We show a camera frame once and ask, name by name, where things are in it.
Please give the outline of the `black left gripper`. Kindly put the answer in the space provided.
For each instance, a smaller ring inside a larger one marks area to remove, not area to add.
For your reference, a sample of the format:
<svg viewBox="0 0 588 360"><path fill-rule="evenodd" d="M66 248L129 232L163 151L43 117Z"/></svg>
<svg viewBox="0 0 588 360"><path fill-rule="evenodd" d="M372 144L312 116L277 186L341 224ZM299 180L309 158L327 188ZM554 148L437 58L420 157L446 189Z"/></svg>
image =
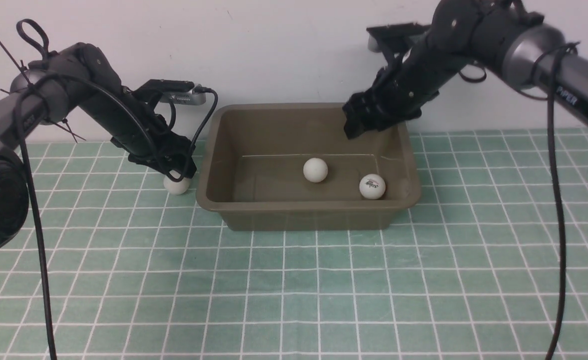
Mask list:
<svg viewBox="0 0 588 360"><path fill-rule="evenodd" d="M124 90L121 79L113 70L102 50L88 43L79 43L77 59L84 66L87 80L105 89L134 114L148 136L152 139L159 156L152 156L152 148L137 122L128 112L109 96L96 89L83 86L83 97L79 107L101 125L130 154L128 160L139 166L146 166L166 176L171 182L190 180L196 173L196 164L191 157L191 140L174 132L159 135L154 127L157 118L148 105L137 100Z"/></svg>

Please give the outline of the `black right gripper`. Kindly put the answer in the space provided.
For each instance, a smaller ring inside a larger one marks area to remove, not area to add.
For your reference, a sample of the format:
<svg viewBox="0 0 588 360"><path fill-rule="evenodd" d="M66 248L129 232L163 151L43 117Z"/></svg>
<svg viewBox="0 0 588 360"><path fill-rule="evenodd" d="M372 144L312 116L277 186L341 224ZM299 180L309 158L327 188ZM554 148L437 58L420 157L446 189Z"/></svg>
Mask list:
<svg viewBox="0 0 588 360"><path fill-rule="evenodd" d="M398 125L398 118L419 117L421 107L469 63L471 38L471 30L428 30L387 65L371 88L352 94L343 104L347 139L383 132Z"/></svg>

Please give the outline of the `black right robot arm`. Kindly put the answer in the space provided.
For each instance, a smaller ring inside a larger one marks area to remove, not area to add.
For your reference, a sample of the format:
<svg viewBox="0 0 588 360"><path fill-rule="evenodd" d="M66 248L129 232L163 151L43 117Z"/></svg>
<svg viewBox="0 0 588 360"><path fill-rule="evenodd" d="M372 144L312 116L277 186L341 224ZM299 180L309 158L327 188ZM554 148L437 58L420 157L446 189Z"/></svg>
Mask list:
<svg viewBox="0 0 588 360"><path fill-rule="evenodd" d="M368 27L387 66L343 112L349 139L421 116L421 107L465 66L477 64L515 91L537 87L588 127L588 59L520 0L442 0L429 24Z"/></svg>

